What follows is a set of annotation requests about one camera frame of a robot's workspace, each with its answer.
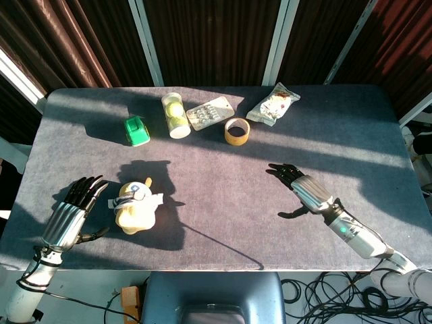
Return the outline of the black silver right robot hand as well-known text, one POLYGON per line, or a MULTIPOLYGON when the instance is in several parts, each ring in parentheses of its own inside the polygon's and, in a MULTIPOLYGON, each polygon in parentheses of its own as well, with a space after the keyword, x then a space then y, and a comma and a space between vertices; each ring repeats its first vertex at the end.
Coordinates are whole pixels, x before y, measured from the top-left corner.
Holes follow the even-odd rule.
POLYGON ((302 204, 291 213, 279 212, 279 217, 294 219, 311 212, 314 215, 322 215, 325 224, 329 225, 344 212, 338 198, 334 198, 318 181, 303 174, 295 165, 270 163, 266 172, 289 188, 302 204))

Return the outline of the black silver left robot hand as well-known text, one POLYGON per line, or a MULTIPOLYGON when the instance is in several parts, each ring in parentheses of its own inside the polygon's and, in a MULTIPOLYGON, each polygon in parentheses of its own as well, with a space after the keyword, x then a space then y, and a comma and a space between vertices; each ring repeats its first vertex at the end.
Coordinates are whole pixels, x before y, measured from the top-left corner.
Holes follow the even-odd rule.
POLYGON ((91 234, 83 234, 82 226, 97 199, 108 187, 108 182, 99 175, 83 177, 72 184, 66 197, 50 216, 41 240, 44 246, 55 252, 66 252, 73 246, 103 237, 108 227, 91 234))

